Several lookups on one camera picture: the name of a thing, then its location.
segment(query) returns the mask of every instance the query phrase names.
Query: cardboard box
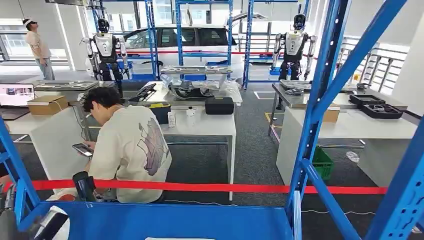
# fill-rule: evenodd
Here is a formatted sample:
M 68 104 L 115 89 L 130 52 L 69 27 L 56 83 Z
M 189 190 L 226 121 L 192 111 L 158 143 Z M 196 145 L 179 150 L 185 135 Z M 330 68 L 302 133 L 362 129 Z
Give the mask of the cardboard box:
M 29 111 L 33 115 L 55 115 L 67 108 L 65 96 L 40 96 L 28 101 Z
M 336 104 L 331 104 L 324 113 L 322 118 L 323 123 L 335 123 L 339 118 L 340 107 Z

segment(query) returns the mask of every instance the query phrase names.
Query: beige shirt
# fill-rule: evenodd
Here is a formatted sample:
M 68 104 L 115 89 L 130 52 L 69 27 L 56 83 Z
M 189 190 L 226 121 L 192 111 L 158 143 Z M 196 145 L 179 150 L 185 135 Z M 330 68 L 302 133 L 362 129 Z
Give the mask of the beige shirt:
M 52 53 L 50 52 L 50 49 L 47 46 L 47 43 L 45 43 L 41 39 L 40 35 L 37 32 L 29 31 L 25 35 L 25 42 L 29 44 L 29 46 L 31 47 L 32 54 L 34 55 L 36 59 L 39 59 L 41 57 L 43 59 L 46 59 L 52 56 Z M 35 52 L 35 49 L 41 49 L 42 56 L 38 56 Z
M 94 179 L 165 182 L 171 153 L 153 112 L 121 108 L 100 129 L 88 174 Z M 151 203 L 162 190 L 119 188 L 121 203 Z

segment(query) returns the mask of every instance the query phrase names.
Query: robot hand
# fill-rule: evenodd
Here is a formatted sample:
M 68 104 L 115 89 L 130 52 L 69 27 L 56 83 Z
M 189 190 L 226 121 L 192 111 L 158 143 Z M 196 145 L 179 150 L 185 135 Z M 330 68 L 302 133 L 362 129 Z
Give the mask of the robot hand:
M 308 79 L 309 73 L 310 73 L 309 71 L 306 71 L 305 74 L 303 75 L 305 81 L 306 81 L 306 79 Z

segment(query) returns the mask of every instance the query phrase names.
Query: car roof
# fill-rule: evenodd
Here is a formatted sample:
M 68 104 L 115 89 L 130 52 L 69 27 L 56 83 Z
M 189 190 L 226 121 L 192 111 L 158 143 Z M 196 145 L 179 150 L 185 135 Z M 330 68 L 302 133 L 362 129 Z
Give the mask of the car roof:
M 156 28 L 176 28 L 177 25 L 176 24 L 163 24 L 163 25 L 156 25 Z M 223 29 L 224 26 L 223 25 L 212 25 L 212 24 L 193 24 L 193 25 L 188 25 L 188 24 L 181 24 L 181 27 L 183 28 L 205 28 L 205 29 Z M 142 27 L 140 28 L 140 30 L 145 30 L 147 29 L 147 27 Z

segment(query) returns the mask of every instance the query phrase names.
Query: humanoid robot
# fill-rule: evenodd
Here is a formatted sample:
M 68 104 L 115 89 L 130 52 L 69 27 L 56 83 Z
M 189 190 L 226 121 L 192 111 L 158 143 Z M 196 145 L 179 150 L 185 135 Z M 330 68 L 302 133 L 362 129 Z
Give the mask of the humanoid robot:
M 277 60 L 280 56 L 280 50 L 284 46 L 283 62 L 280 67 L 280 74 L 278 80 L 287 80 L 288 71 L 291 71 L 290 80 L 299 80 L 299 76 L 302 74 L 301 70 L 301 59 L 303 56 L 303 50 L 305 43 L 309 40 L 309 52 L 307 54 L 307 65 L 304 73 L 304 80 L 308 78 L 311 71 L 312 60 L 314 57 L 315 43 L 317 41 L 316 36 L 309 36 L 305 29 L 306 17 L 303 14 L 297 14 L 294 16 L 293 28 L 289 32 L 284 34 L 277 34 L 275 36 L 274 52 L 272 54 L 272 69 L 276 67 Z M 282 109 L 283 100 L 278 100 L 278 110 Z
M 101 75 L 103 81 L 112 81 L 111 72 L 109 71 L 108 64 L 110 64 L 113 77 L 115 78 L 116 85 L 119 90 L 119 94 L 122 98 L 122 73 L 125 73 L 130 79 L 130 73 L 128 71 L 127 61 L 127 50 L 125 48 L 125 41 L 123 38 L 116 38 L 114 35 L 109 33 L 109 22 L 106 19 L 99 19 L 97 21 L 98 30 L 93 38 L 84 37 L 82 41 L 87 45 L 88 59 L 90 60 L 94 78 L 98 80 L 97 76 Z M 100 63 L 96 63 L 95 55 L 93 53 L 92 42 L 97 47 L 98 58 Z M 117 45 L 119 44 L 120 55 L 123 61 L 124 70 L 120 70 L 117 64 Z

